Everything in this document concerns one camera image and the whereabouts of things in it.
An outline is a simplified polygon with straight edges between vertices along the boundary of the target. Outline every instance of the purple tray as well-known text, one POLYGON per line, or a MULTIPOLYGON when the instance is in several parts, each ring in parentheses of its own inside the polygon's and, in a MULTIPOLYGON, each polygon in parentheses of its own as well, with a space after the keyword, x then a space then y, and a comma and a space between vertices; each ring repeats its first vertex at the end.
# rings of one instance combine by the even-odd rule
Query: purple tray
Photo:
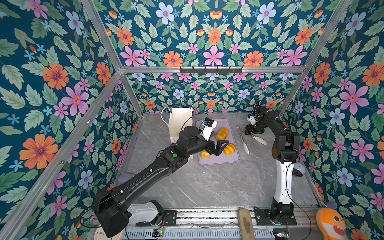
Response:
MULTIPOLYGON (((230 163, 230 162, 238 162, 240 160, 239 153, 237 152, 237 146, 235 142, 235 138, 233 137, 233 132, 231 128, 231 124, 229 123, 228 119, 215 119, 217 121, 217 125, 214 128, 215 135, 213 135, 210 139, 217 143, 216 141, 216 135, 220 132, 222 128, 228 129, 228 137, 226 140, 229 141, 229 143, 232 143, 235 145, 236 150, 231 155, 226 155, 224 152, 222 152, 219 156, 215 156, 214 154, 211 154, 209 159, 204 159, 200 156, 200 153, 198 153, 199 156, 199 163, 201 165, 212 165, 212 164, 221 164, 221 163, 230 163)), ((196 122, 196 126, 199 127, 201 124, 201 121, 196 122)))

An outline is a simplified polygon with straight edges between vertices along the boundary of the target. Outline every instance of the plush toy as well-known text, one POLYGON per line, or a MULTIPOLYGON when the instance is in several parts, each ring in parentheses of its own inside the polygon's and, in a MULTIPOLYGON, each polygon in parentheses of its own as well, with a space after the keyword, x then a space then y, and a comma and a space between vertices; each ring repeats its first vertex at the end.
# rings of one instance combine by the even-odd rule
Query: plush toy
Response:
POLYGON ((318 210, 316 221, 324 240, 348 240, 345 234, 345 222, 336 210, 329 208, 318 210))

